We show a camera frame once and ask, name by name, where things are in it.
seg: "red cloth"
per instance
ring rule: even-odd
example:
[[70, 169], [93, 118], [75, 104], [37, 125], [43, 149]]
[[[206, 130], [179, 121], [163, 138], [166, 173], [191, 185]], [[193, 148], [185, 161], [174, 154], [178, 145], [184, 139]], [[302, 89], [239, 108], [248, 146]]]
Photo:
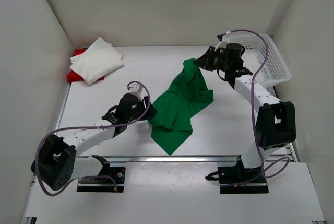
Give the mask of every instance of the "red cloth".
[[[76, 55], [79, 55], [79, 54], [83, 53], [86, 49], [87, 48], [74, 49], [73, 56], [76, 56]], [[72, 70], [67, 75], [67, 82], [68, 83], [75, 82], [75, 81], [80, 81], [80, 80], [83, 80], [83, 79], [84, 78], [82, 78], [80, 75], [78, 75], [77, 73], [73, 72]]]

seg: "wire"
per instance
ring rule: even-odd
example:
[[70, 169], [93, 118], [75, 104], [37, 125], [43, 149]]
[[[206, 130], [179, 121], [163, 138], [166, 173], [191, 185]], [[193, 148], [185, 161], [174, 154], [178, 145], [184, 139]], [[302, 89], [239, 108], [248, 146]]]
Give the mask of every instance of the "wire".
[[[255, 34], [256, 36], [258, 36], [262, 41], [263, 43], [265, 44], [265, 47], [266, 47], [266, 54], [265, 54], [265, 58], [262, 62], [262, 64], [260, 65], [259, 69], [255, 72], [255, 74], [253, 75], [252, 77], [252, 84], [251, 84], [251, 88], [250, 88], [250, 96], [251, 96], [251, 108], [252, 108], [252, 126], [253, 126], [253, 134], [254, 134], [254, 139], [255, 139], [255, 146], [256, 146], [256, 149], [257, 149], [257, 152], [260, 156], [260, 159], [261, 159], [261, 174], [259, 174], [258, 176], [252, 178], [251, 180], [248, 180], [248, 181], [245, 181], [245, 182], [241, 182], [241, 183], [233, 183], [233, 184], [227, 184], [227, 185], [222, 185], [221, 187], [226, 187], [226, 186], [235, 186], [235, 185], [243, 185], [243, 184], [247, 184], [255, 179], [257, 179], [258, 177], [260, 177], [261, 175], [266, 178], [266, 179], [269, 179], [269, 178], [272, 178], [276, 175], [278, 175], [279, 173], [281, 173], [286, 167], [287, 165], [289, 164], [290, 162], [290, 159], [285, 156], [285, 157], [282, 157], [276, 161], [274, 161], [272, 164], [270, 164], [267, 168], [264, 168], [264, 165], [265, 165], [265, 161], [264, 161], [264, 158], [261, 154], [261, 150], [260, 150], [260, 145], [259, 145], [259, 141], [257, 139], [257, 136], [256, 136], [256, 123], [255, 123], [255, 101], [254, 101], [254, 84], [255, 84], [255, 78], [256, 76], [258, 75], [258, 73], [261, 71], [261, 69], [264, 67], [265, 63], [267, 62], [267, 59], [268, 59], [268, 55], [269, 55], [269, 48], [268, 48], [268, 44], [266, 42], [266, 40], [257, 32], [255, 31], [251, 31], [251, 30], [248, 30], [248, 29], [237, 29], [237, 30], [233, 30], [231, 32], [225, 32], [223, 33], [222, 35], [220, 36], [225, 36], [227, 33], [232, 33], [232, 32], [250, 32], [252, 34]], [[284, 164], [283, 168], [281, 168], [278, 172], [270, 175], [270, 176], [266, 176], [265, 172], [271, 168], [273, 165], [275, 165], [276, 163], [282, 161], [282, 160], [287, 160], [286, 163]]]
[[218, 69], [218, 68], [217, 68], [217, 74], [218, 74], [218, 77], [219, 77], [221, 80], [223, 80], [223, 81], [228, 81], [227, 79], [224, 79], [223, 77], [220, 76], [220, 74], [219, 74], [219, 69]]
[[[107, 176], [110, 176], [110, 171], [108, 169], [108, 174], [104, 174], [104, 175], [107, 175]], [[96, 178], [96, 176], [93, 176], [94, 177], [94, 181], [97, 182], [97, 183], [104, 183], [108, 180], [108, 178], [105, 178], [104, 181], [101, 181], [101, 180], [97, 180], [97, 179], [100, 179], [100, 178]]]
[[107, 179], [111, 180], [114, 183], [114, 187], [116, 188], [116, 192], [118, 192], [116, 181], [109, 175], [94, 175], [94, 176], [86, 176], [85, 179], [101, 179], [106, 178], [104, 181], [99, 183], [104, 183]]
[[[129, 84], [127, 84], [127, 87], [130, 85], [130, 84], [133, 84], [133, 83], [138, 83], [140, 84], [146, 91], [147, 93], [147, 97], [148, 97], [148, 104], [147, 104], [147, 107], [146, 109], [144, 110], [144, 112], [142, 113], [141, 116], [139, 116], [138, 118], [136, 118], [135, 120], [129, 122], [129, 123], [124, 123], [124, 124], [118, 124], [118, 125], [107, 125], [107, 126], [99, 126], [99, 127], [96, 127], [96, 126], [71, 126], [71, 127], [64, 127], [64, 128], [59, 128], [59, 129], [56, 129], [56, 130], [53, 130], [51, 132], [49, 132], [47, 135], [45, 135], [45, 137], [41, 140], [41, 142], [38, 144], [38, 147], [37, 147], [37, 150], [36, 150], [36, 155], [35, 155], [35, 174], [36, 174], [36, 177], [37, 177], [37, 180], [38, 180], [38, 183], [42, 189], [42, 191], [48, 195], [48, 196], [57, 196], [59, 195], [60, 193], [62, 193], [70, 184], [73, 180], [70, 180], [69, 182], [67, 182], [67, 184], [64, 185], [64, 187], [62, 187], [59, 191], [57, 191], [56, 193], [50, 193], [43, 181], [42, 181], [42, 178], [41, 178], [41, 174], [40, 174], [40, 169], [39, 169], [39, 166], [38, 166], [38, 161], [39, 161], [39, 155], [40, 155], [40, 151], [41, 151], [41, 148], [44, 144], [44, 142], [46, 141], [46, 139], [55, 134], [55, 133], [58, 133], [58, 132], [62, 132], [62, 131], [67, 131], [67, 130], [75, 130], [75, 129], [85, 129], [85, 130], [88, 130], [88, 129], [104, 129], [104, 128], [113, 128], [113, 127], [121, 127], [121, 126], [128, 126], [128, 125], [132, 125], [134, 123], [136, 123], [137, 121], [139, 121], [141, 118], [144, 117], [144, 115], [148, 112], [149, 110], [149, 107], [151, 105], [151, 96], [150, 96], [150, 93], [148, 91], [148, 89], [146, 88], [146, 86], [139, 82], [139, 81], [131, 81]], [[111, 178], [110, 176], [107, 176], [107, 175], [97, 175], [97, 176], [89, 176], [89, 178], [105, 178], [105, 177], [109, 177], [108, 179], [110, 179], [111, 181], [114, 182], [113, 178]]]

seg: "green cloth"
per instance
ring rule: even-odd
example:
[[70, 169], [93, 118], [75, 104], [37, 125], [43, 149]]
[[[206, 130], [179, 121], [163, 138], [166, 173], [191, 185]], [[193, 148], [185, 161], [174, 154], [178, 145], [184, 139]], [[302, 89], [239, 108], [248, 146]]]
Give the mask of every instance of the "green cloth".
[[153, 103], [158, 113], [149, 120], [153, 125], [151, 137], [169, 155], [192, 134], [190, 118], [213, 101], [213, 91], [208, 90], [194, 60], [183, 62], [182, 72]]

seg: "black mount bracket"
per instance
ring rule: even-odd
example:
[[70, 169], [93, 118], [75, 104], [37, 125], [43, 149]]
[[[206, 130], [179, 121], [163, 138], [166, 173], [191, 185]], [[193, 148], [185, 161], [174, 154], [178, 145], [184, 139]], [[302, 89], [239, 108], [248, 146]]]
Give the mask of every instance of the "black mount bracket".
[[78, 181], [77, 192], [122, 193], [124, 192], [125, 171], [125, 166], [110, 167], [110, 163], [108, 163], [108, 166], [103, 168], [99, 173], [99, 175], [108, 175], [112, 177], [117, 184], [117, 190], [110, 179], [82, 178]]
[[296, 140], [294, 105], [287, 101], [261, 106], [257, 115], [256, 135], [260, 147], [264, 150], [284, 147], [294, 142]]
[[[40, 150], [38, 165], [41, 178], [54, 191], [61, 189], [71, 178], [77, 153], [75, 146], [69, 146], [63, 139], [53, 134]], [[35, 161], [30, 169], [35, 173]]]
[[[226, 186], [234, 183], [249, 183], [238, 186]], [[266, 179], [261, 175], [261, 167], [245, 169], [240, 156], [231, 167], [219, 166], [216, 172], [205, 177], [208, 181], [219, 181], [220, 194], [267, 194], [269, 193]]]

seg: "white wall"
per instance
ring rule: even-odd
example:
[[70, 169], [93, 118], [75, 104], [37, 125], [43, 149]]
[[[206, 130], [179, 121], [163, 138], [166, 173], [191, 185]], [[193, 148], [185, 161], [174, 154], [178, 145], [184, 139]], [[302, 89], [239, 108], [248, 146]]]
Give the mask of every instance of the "white wall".
[[98, 36], [116, 46], [203, 45], [227, 30], [266, 32], [280, 0], [50, 1], [74, 47], [82, 47]]
[[334, 0], [294, 0], [274, 38], [292, 73], [277, 91], [295, 104], [295, 146], [328, 223], [334, 223], [333, 36]]
[[55, 126], [73, 48], [46, 0], [0, 0], [0, 223], [19, 223], [40, 139]]

